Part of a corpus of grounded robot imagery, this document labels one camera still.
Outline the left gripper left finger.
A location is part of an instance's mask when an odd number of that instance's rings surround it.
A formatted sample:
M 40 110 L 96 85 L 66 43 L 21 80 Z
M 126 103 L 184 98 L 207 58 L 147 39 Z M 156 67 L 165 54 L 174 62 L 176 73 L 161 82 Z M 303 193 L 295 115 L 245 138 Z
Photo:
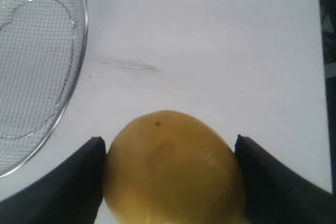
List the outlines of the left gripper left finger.
M 105 142 L 93 137 L 50 173 L 1 201 L 1 223 L 94 223 L 102 203 Z

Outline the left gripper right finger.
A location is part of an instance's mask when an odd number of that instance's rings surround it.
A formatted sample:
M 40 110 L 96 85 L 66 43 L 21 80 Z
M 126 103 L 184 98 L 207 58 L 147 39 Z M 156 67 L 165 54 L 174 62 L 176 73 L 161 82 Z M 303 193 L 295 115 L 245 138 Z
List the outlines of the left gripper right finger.
M 234 153 L 251 223 L 335 223 L 333 194 L 292 171 L 249 137 L 237 137 Z

